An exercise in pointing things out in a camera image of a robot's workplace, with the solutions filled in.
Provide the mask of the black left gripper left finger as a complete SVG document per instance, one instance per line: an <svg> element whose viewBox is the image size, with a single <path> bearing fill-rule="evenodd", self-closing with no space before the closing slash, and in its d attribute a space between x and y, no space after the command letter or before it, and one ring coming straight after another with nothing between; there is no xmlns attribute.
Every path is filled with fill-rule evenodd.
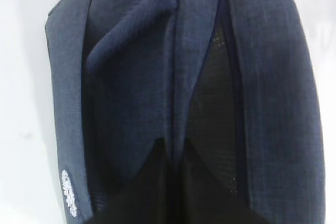
<svg viewBox="0 0 336 224"><path fill-rule="evenodd" d="M86 223L168 223L166 161L159 138L134 179Z"/></svg>

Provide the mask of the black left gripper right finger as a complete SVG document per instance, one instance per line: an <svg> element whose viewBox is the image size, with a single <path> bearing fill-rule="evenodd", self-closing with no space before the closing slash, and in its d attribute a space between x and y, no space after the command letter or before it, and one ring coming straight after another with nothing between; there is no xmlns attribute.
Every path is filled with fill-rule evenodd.
<svg viewBox="0 0 336 224"><path fill-rule="evenodd" d="M268 223L209 171L190 140L183 155L183 214L185 223Z"/></svg>

